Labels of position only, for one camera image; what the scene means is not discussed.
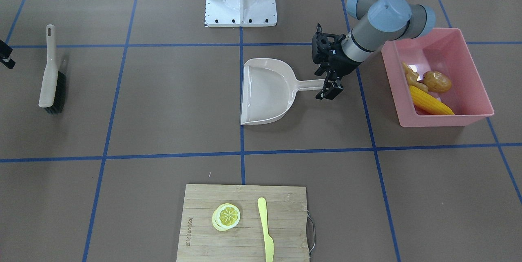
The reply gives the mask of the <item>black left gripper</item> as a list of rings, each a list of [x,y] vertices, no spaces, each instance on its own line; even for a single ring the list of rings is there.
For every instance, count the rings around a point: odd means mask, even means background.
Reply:
[[[341,79],[355,71],[360,62],[350,59],[342,49],[346,35],[323,33],[317,24],[316,33],[312,37],[312,61],[319,68],[315,76],[326,74],[323,87],[316,94],[317,100],[333,100],[344,90]]]

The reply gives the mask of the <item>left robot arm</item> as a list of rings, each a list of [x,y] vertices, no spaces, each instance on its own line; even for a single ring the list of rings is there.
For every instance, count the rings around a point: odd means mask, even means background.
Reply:
[[[436,24],[433,9],[406,0],[347,0],[345,9],[358,20],[348,34],[324,33],[317,24],[312,38],[312,60],[319,65],[315,75],[325,76],[318,100],[337,97],[342,78],[387,41],[427,35]]]

